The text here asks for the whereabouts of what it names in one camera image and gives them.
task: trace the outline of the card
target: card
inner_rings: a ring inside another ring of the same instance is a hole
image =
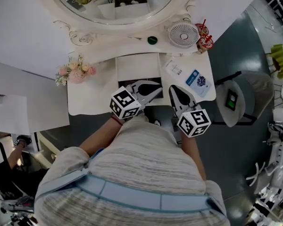
[[[212,86],[211,82],[206,80],[197,70],[194,70],[189,76],[186,84],[200,97],[204,97]]]

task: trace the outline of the artificial flower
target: artificial flower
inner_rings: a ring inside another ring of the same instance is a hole
[[[74,84],[80,84],[84,81],[86,74],[79,69],[73,70],[69,74],[69,81]]]
[[[89,68],[90,68],[90,64],[88,64],[88,63],[83,63],[82,64],[82,70],[84,72],[87,72],[89,70]]]
[[[66,67],[66,66],[61,66],[61,67],[59,68],[59,74],[60,74],[61,76],[66,75],[66,74],[67,74],[67,67]]]
[[[71,60],[68,66],[71,70],[75,70],[78,67],[78,62]]]
[[[95,67],[90,67],[88,73],[90,75],[95,75],[96,74],[96,68]]]

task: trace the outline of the white vanity table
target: white vanity table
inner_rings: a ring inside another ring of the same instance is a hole
[[[95,76],[81,84],[68,83],[68,110],[71,115],[109,112],[111,94],[118,89],[115,58],[140,53],[159,53],[160,66],[174,56],[187,78],[196,69],[212,84],[205,97],[201,98],[185,81],[174,79],[161,68],[164,98],[154,99],[149,105],[171,105],[168,90],[173,84],[190,91],[197,102],[216,98],[208,53],[195,53],[196,45],[190,48],[176,47],[169,42],[167,35],[167,29],[172,24],[191,21],[197,0],[148,0],[149,14],[116,20],[112,20],[112,3],[98,5],[106,18],[101,19],[96,17],[96,13],[92,16],[92,11],[76,10],[65,0],[42,1],[57,18],[56,23],[69,33],[75,53],[90,64],[99,63]],[[158,42],[150,45],[147,41],[149,36],[155,36]]]

